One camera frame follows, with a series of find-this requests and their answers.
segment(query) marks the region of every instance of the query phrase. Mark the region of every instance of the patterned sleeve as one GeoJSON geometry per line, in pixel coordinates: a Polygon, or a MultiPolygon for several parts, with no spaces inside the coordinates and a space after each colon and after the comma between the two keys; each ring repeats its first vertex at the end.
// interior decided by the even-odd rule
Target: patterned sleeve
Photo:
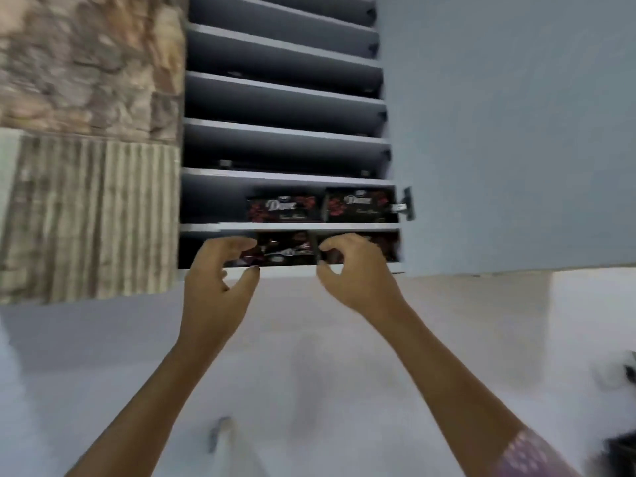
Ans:
{"type": "Polygon", "coordinates": [[[579,477],[541,437],[526,429],[510,442],[492,477],[579,477]]]}

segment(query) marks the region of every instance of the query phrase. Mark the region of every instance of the stone texture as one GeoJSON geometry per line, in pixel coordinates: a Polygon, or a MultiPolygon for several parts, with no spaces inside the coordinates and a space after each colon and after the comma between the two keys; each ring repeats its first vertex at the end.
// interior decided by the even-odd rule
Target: stone texture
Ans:
{"type": "Polygon", "coordinates": [[[6,179],[0,187],[6,214],[0,303],[57,303],[171,287],[178,147],[8,129],[0,129],[0,147],[6,179]]]}
{"type": "Polygon", "coordinates": [[[0,6],[0,126],[179,143],[187,0],[0,6]]]}

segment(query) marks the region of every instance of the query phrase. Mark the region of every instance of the person's right arm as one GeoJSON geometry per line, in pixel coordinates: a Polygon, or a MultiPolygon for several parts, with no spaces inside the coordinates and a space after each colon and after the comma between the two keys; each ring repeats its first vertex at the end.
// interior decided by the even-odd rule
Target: person's right arm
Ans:
{"type": "Polygon", "coordinates": [[[491,476],[525,426],[426,328],[376,245],[345,234],[322,243],[321,250],[330,249],[338,249],[345,264],[337,275],[321,262],[317,275],[322,285],[393,347],[467,477],[491,476]]]}

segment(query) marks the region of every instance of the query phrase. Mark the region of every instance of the shelving unit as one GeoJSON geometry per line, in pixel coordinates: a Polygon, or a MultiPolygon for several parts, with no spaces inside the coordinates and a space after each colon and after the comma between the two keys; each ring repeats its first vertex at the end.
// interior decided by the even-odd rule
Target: shelving unit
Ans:
{"type": "Polygon", "coordinates": [[[190,0],[190,21],[365,58],[378,46],[369,26],[262,0],[190,0]]]}
{"type": "MultiPolygon", "coordinates": [[[[191,0],[183,267],[203,240],[224,235],[399,231],[397,223],[247,218],[247,200],[262,194],[314,195],[320,204],[328,189],[393,189],[385,179],[391,144],[384,138],[374,6],[373,0],[191,0]]],[[[402,272],[401,263],[389,267],[402,272]]],[[[235,279],[244,269],[227,271],[235,279]]],[[[264,267],[261,277],[314,273],[314,266],[276,266],[264,267]]]]}

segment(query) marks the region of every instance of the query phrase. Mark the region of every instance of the person's left hand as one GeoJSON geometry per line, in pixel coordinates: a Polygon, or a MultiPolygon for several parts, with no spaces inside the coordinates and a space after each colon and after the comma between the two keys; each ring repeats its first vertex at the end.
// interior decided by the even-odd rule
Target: person's left hand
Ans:
{"type": "Polygon", "coordinates": [[[183,316],[175,349],[210,365],[243,321],[260,278],[260,268],[247,269],[229,288],[223,278],[226,261],[238,259],[256,240],[235,236],[207,240],[185,280],[183,316]]]}

